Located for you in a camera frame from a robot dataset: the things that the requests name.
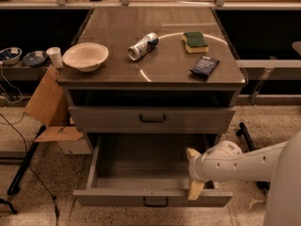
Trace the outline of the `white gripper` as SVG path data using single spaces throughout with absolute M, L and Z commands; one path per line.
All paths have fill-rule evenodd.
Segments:
M 202 155 L 193 148 L 186 149 L 187 160 L 189 162 L 188 170 L 192 180 L 188 185 L 188 200 L 196 201 L 200 196 L 207 177 L 202 170 Z

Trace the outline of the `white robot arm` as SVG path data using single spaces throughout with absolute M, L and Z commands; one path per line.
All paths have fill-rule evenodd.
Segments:
M 301 226 L 301 133 L 285 142 L 243 153 L 225 140 L 205 153 L 186 150 L 195 201 L 208 181 L 265 181 L 270 184 L 263 226 Z

